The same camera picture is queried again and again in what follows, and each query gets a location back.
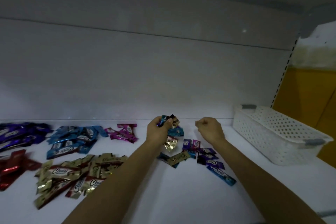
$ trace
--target person's left hand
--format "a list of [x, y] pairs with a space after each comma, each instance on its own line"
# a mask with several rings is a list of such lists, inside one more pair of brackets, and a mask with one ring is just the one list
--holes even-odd
[[147, 137], [146, 141], [162, 145], [165, 143], [168, 137], [168, 130], [171, 128], [173, 123], [173, 119], [169, 118], [161, 128], [157, 126], [157, 124], [161, 121], [162, 116], [157, 116], [154, 120], [152, 120], [147, 126]]

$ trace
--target white plastic basket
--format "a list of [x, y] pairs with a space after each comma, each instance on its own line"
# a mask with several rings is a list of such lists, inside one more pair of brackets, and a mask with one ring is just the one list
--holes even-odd
[[280, 166], [309, 163], [333, 138], [269, 107], [241, 105], [233, 128]]

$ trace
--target person's right hand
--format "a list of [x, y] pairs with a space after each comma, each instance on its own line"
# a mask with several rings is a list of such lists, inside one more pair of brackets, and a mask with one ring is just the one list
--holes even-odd
[[195, 126], [198, 127], [198, 131], [203, 138], [211, 145], [225, 140], [222, 126], [215, 118], [204, 117], [195, 121]]

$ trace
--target white shelf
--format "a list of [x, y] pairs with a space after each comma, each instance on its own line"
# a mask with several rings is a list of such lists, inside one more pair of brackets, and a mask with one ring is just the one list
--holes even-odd
[[[55, 128], [61, 125], [102, 125], [116, 128], [121, 120], [58, 120], [48, 123]], [[130, 155], [145, 140], [146, 126], [150, 120], [128, 120], [136, 122], [136, 135], [140, 138], [135, 144], [124, 141], [102, 138], [91, 149], [91, 154], [112, 152], [119, 155]], [[195, 120], [181, 120], [185, 138], [201, 139], [195, 126]], [[306, 166], [279, 167], [270, 163], [252, 145], [245, 141], [232, 127], [231, 120], [220, 120], [227, 139], [260, 167], [279, 179], [288, 188], [301, 197], [317, 212], [336, 209], [336, 192], [333, 181], [336, 170], [316, 159]], [[203, 146], [209, 146], [201, 139]], [[27, 148], [31, 157], [40, 162], [46, 161], [46, 152], [50, 148], [47, 142]], [[182, 148], [182, 140], [172, 154]], [[83, 157], [81, 154], [70, 154], [56, 158], [54, 163], [74, 160]], [[237, 179], [225, 165], [228, 174]], [[0, 196], [0, 215], [4, 223], [27, 224], [60, 224], [66, 216], [83, 199], [65, 198], [61, 194], [40, 210], [36, 210], [33, 201], [37, 197], [34, 172], [25, 172]], [[239, 181], [233, 187], [228, 186], [218, 177], [210, 173], [194, 159], [182, 162], [177, 169], [155, 161], [150, 173], [139, 189], [127, 215], [128, 224], [169, 224], [181, 221], [184, 223], [220, 224], [228, 223], [251, 224], [263, 221], [263, 217], [253, 204]]]

